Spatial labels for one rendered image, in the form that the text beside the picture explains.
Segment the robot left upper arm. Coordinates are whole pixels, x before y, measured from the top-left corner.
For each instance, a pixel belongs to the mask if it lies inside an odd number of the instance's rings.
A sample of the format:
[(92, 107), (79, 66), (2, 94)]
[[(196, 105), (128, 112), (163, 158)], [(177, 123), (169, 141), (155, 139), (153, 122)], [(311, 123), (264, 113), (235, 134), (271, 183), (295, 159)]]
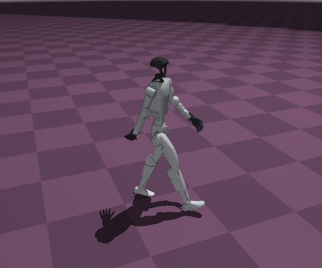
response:
[(169, 101), (173, 106), (178, 105), (179, 103), (179, 98), (174, 96), (174, 90), (172, 87), (172, 80), (170, 78), (166, 78), (169, 81), (170, 84), (170, 97), (169, 97)]

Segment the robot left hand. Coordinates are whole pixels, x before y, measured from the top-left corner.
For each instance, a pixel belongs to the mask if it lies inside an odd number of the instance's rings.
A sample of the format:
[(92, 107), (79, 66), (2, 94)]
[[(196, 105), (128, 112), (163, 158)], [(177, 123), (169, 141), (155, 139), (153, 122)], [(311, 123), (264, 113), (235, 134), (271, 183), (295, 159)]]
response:
[[(191, 118), (190, 118), (190, 119), (188, 119), (188, 120), (192, 122), (192, 124), (193, 124), (193, 125), (195, 126), (195, 128), (197, 129), (197, 132), (201, 131), (201, 130), (204, 128), (204, 126), (203, 126), (203, 124), (202, 124), (202, 120), (200, 120), (200, 119), (198, 119), (198, 118), (194, 117), (190, 112), (189, 112), (188, 114), (191, 116)], [(200, 129), (201, 129), (201, 130), (200, 130)]]

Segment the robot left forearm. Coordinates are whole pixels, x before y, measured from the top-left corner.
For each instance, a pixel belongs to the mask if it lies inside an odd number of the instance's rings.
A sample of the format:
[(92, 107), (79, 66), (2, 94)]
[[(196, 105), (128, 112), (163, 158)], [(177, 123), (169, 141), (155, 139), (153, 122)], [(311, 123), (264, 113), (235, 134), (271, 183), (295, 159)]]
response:
[(186, 119), (191, 118), (191, 116), (188, 114), (189, 113), (188, 110), (182, 106), (180, 100), (178, 105), (175, 106), (175, 109), (178, 110), (181, 113), (181, 115), (184, 116)]

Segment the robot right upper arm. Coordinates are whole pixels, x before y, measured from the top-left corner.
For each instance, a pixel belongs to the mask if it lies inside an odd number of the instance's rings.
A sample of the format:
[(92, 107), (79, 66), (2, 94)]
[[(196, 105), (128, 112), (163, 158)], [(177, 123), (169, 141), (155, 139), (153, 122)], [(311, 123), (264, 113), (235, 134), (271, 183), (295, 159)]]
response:
[(149, 87), (146, 88), (145, 90), (145, 97), (142, 103), (142, 108), (141, 111), (145, 112), (145, 117), (144, 118), (149, 118), (151, 116), (150, 111), (148, 110), (149, 107), (151, 106), (153, 98), (157, 94), (158, 87), (155, 85), (150, 85)]

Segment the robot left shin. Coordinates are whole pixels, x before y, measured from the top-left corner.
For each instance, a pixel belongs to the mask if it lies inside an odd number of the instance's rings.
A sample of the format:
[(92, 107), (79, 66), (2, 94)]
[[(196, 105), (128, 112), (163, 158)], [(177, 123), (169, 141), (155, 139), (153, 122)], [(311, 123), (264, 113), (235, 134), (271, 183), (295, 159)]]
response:
[[(157, 165), (157, 163), (156, 163)], [(146, 185), (146, 183), (148, 182), (148, 180), (150, 179), (156, 165), (153, 166), (148, 166), (147, 164), (143, 167), (143, 172), (142, 172), (142, 179), (139, 185), (139, 190), (143, 190), (144, 186)], [(142, 187), (143, 186), (143, 187)], [(142, 188), (141, 188), (142, 187)]]

